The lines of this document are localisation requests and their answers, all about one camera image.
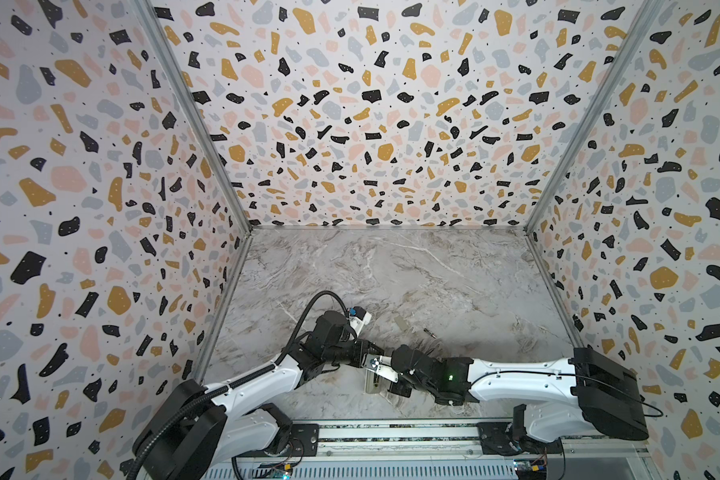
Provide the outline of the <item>white remote control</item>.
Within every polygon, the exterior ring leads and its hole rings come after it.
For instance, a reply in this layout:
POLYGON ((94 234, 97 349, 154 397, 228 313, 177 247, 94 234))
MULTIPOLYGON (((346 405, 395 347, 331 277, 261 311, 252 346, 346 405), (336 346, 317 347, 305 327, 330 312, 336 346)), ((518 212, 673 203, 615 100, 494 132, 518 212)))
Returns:
POLYGON ((390 382, 384 378, 381 378, 381 377, 373 374, 372 372, 366 370, 365 392, 367 394, 378 394, 385 388, 388 388, 391 383, 392 382, 390 382))

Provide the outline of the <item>beige battery compartment cover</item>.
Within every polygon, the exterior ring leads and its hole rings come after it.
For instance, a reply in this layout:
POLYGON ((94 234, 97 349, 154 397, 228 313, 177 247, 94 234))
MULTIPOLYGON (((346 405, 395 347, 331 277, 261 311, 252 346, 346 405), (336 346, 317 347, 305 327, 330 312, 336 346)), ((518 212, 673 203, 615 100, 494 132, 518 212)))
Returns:
POLYGON ((394 321, 402 331, 408 331, 410 329, 409 323, 402 316, 396 316, 394 321))

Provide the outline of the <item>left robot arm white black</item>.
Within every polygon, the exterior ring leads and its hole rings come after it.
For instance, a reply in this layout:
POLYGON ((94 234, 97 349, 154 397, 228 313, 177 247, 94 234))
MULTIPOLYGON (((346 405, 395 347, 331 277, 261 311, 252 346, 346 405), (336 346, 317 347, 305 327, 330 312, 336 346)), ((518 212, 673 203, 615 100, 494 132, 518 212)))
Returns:
POLYGON ((145 472, 152 479, 199 479, 225 459, 284 450, 292 422, 273 399, 328 369, 363 367, 381 351, 360 337, 371 319, 359 306, 327 310, 312 330, 294 329, 280 354, 260 367, 207 385, 183 381, 134 441, 127 478, 145 472))

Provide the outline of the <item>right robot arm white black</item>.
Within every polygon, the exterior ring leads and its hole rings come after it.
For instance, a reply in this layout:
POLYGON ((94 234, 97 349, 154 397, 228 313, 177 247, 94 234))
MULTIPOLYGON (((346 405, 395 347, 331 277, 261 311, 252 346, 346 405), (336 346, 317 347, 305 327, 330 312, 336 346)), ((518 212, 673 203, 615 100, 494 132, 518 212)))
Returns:
POLYGON ((499 363, 437 359, 402 345, 378 364, 400 396, 419 390, 445 406, 516 401, 507 432, 513 445, 592 432, 627 441, 649 437, 636 375, 589 348, 553 361, 499 363))

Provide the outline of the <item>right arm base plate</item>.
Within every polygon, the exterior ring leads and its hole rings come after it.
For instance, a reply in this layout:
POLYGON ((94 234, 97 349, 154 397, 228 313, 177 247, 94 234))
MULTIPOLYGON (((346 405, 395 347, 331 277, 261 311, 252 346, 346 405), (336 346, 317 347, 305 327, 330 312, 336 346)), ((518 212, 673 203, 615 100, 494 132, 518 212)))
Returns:
POLYGON ((484 455, 513 457, 520 454, 562 453, 562 441, 544 442, 533 439, 525 426, 527 405, 519 404, 513 409, 511 421, 478 422, 478 440, 484 455))

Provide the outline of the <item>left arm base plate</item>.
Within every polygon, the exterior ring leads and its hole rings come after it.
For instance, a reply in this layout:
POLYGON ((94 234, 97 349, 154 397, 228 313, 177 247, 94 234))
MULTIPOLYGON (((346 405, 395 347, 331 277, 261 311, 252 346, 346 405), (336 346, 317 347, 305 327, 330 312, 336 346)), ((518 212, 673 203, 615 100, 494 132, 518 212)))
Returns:
POLYGON ((264 404, 232 424, 240 457, 314 457, 320 425, 291 419, 273 403, 264 404))

